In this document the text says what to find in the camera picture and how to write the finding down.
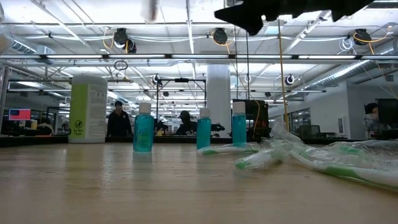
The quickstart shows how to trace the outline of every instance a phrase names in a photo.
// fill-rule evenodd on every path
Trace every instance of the teal liquid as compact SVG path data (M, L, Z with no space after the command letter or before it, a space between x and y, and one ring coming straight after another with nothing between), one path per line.
M210 118L200 118L197 129L197 149L210 146L211 120Z
M151 152L154 144L154 118L140 114L134 121L134 141L132 148L137 152Z
M246 114L232 115L232 143L236 146L246 143Z

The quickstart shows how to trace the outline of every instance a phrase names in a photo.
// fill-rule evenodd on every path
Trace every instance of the computer monitor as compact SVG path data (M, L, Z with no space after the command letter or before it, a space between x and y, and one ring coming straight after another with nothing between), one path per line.
M377 100L379 108L379 122L381 124L398 124L398 100Z
M8 111L9 121L30 121L31 117L30 109L10 109Z

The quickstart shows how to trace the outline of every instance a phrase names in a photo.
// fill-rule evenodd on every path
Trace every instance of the white column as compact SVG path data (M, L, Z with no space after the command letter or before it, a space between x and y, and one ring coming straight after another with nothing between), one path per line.
M225 131L221 138L228 138L231 132L231 80L229 65L207 65L207 108L210 109L212 124L220 123Z

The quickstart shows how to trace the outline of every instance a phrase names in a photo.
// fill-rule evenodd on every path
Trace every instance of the desk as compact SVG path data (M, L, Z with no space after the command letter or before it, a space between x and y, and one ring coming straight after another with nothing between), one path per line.
M194 144L58 144L0 150L8 223L395 223L398 194L294 161L240 172Z

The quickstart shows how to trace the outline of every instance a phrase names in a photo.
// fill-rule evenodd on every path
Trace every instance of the wall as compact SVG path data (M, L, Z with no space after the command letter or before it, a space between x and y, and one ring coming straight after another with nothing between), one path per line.
M377 103L376 99L393 99L393 97L377 85L350 85L347 87L347 91L351 138L365 139L365 127L363 125L364 106L368 103Z
M326 88L326 93L310 93L304 101L289 102L288 113L310 108L311 124L319 125L321 132L338 133L338 118L348 118L346 82ZM269 117L284 113L283 106L269 110ZM350 138L349 119L346 119L346 137Z

